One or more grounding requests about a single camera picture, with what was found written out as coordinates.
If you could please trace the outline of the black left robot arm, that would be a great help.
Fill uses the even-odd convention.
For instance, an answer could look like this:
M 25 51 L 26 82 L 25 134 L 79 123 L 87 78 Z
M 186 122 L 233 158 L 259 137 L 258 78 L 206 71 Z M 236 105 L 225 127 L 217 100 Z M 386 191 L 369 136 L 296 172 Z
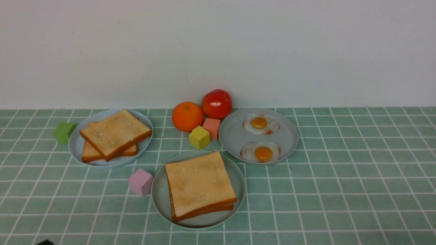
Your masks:
M 55 245 L 55 244 L 51 240 L 45 239 L 45 240 L 37 243 L 36 245 Z

